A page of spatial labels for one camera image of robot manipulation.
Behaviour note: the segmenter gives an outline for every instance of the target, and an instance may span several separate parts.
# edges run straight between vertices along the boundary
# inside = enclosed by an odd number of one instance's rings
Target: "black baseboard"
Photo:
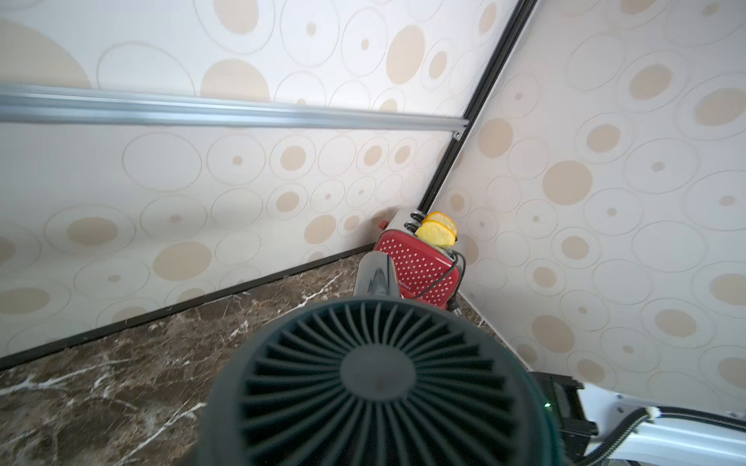
[[[10,354],[8,356],[0,358],[0,371],[33,361],[35,359],[39,359],[44,356],[48,356],[53,353],[57,353],[64,350],[65,348],[77,346],[79,344],[103,338],[124,329],[137,327],[139,325],[156,321],[168,315],[191,309],[194,306],[199,306],[200,304],[220,299],[221,297],[235,295],[236,293],[244,292],[256,286],[264,285],[265,283],[274,282],[289,275],[300,274],[302,272],[309,271],[312,268],[320,267],[322,265],[327,265],[337,260],[344,259],[345,257],[353,256],[365,251],[370,251],[371,249],[373,249],[373,246],[375,246],[374,243],[360,246],[359,248],[350,249],[349,251],[334,254],[333,256],[315,260],[307,264],[297,265],[295,267],[288,268],[287,270],[267,275],[266,277],[257,278],[256,280],[252,280],[250,282],[240,283],[238,285],[231,286],[230,288],[220,289],[216,292],[212,292],[204,296],[195,297],[194,299],[184,301],[183,303],[163,307],[161,309],[148,312],[147,314],[138,315],[137,317],[125,319],[124,321],[114,322],[113,324],[104,325],[103,327],[97,327],[93,330],[89,330],[88,332],[79,333],[77,335],[69,336],[65,339],[53,341],[52,343],[43,344],[41,346],[31,348],[30,350],[21,351],[20,353]]]

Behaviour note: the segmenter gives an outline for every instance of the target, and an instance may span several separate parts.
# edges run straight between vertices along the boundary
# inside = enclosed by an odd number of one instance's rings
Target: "metal rail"
[[[460,133],[461,117],[305,107],[216,98],[0,84],[0,122],[431,130]]]

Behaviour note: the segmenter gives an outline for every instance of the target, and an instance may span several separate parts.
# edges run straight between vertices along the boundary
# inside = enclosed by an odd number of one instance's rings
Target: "marble floor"
[[[0,372],[0,465],[173,465],[213,379],[258,328],[352,294],[350,256]],[[456,311],[494,333],[468,304]]]

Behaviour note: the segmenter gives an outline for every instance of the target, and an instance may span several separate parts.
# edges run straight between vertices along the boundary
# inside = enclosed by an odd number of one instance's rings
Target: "black cable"
[[[746,432],[746,422],[726,418],[725,416],[713,415],[708,412],[700,412],[694,409],[674,408],[672,406],[661,406],[658,409],[660,410],[661,418],[684,419],[686,421],[712,424],[713,426]],[[621,423],[604,439],[601,445],[596,447],[596,449],[587,456],[584,456],[579,461],[575,462],[576,466],[592,466],[602,462],[604,459],[608,458],[609,455],[614,453],[619,444],[626,440],[634,429],[650,419],[650,415],[645,408],[636,409],[621,421]]]
[[[461,256],[463,258],[463,256],[461,255],[461,253],[456,252],[456,251],[453,251],[453,252],[455,254],[458,254],[459,256]],[[448,278],[448,275],[450,275],[454,270],[456,270],[456,267],[458,266],[458,264],[459,264],[459,261],[458,260],[454,260],[454,263],[451,265],[451,267],[449,267],[448,270],[445,271],[445,273],[438,280],[435,280],[434,282],[432,282],[430,284],[430,286],[428,286],[426,289],[424,289],[424,291],[420,292],[418,295],[412,296],[412,299],[417,299],[418,297],[425,296],[427,294],[427,292],[429,292],[431,289],[435,288],[435,286],[437,286],[438,283],[440,283],[443,280],[445,280],[446,278]],[[466,259],[464,259],[464,268],[466,268]],[[458,286],[461,284],[461,279],[462,278],[463,278],[463,272],[461,272],[461,275],[459,276],[459,279],[456,282],[456,289],[458,289]]]
[[[466,258],[463,254],[461,254],[459,251],[451,251],[454,256],[454,262],[456,262],[457,258],[461,258],[461,262],[463,262],[463,265],[461,267],[461,273],[459,274],[459,281],[456,282],[456,288],[454,289],[454,296],[456,293],[459,292],[459,288],[461,287],[461,281],[464,279],[464,275],[466,274]]]

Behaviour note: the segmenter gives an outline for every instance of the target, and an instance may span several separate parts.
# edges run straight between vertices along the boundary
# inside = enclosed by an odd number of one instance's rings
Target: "wall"
[[[0,81],[460,116],[515,0],[1,0]]]
[[[746,407],[746,3],[545,1],[436,207],[538,371]]]
[[[0,0],[0,81],[459,115],[514,1]],[[348,251],[449,133],[0,125],[0,356]]]

